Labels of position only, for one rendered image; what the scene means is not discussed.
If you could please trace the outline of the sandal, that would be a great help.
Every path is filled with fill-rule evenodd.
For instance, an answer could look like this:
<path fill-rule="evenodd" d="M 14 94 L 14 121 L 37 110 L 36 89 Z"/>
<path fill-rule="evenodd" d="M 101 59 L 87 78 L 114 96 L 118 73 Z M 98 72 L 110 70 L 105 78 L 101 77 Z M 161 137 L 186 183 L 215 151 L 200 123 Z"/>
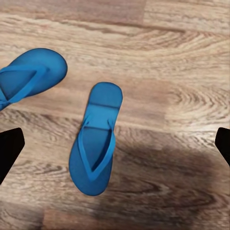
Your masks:
<path fill-rule="evenodd" d="M 111 82 L 100 82 L 92 89 L 69 158 L 70 176 L 86 195 L 100 195 L 110 180 L 115 149 L 114 128 L 122 100 L 120 87 Z"/>
<path fill-rule="evenodd" d="M 45 92 L 66 76 L 68 65 L 58 52 L 34 48 L 0 69 L 0 111 L 21 99 Z"/>

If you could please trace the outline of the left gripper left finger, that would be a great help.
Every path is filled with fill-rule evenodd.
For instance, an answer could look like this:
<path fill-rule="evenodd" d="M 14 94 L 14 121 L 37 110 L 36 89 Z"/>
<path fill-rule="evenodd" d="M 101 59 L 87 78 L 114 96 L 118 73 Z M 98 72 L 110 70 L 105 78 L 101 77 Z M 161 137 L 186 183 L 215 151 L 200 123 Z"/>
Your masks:
<path fill-rule="evenodd" d="M 25 146 L 20 127 L 0 133 L 0 185 Z"/>

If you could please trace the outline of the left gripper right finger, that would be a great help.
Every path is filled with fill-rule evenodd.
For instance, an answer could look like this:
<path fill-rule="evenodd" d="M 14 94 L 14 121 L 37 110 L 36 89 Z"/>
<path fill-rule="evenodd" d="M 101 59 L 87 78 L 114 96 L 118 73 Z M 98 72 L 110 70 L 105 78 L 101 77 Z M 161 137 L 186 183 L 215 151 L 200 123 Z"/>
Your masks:
<path fill-rule="evenodd" d="M 230 166 L 230 129 L 223 127 L 218 129 L 215 145 Z"/>

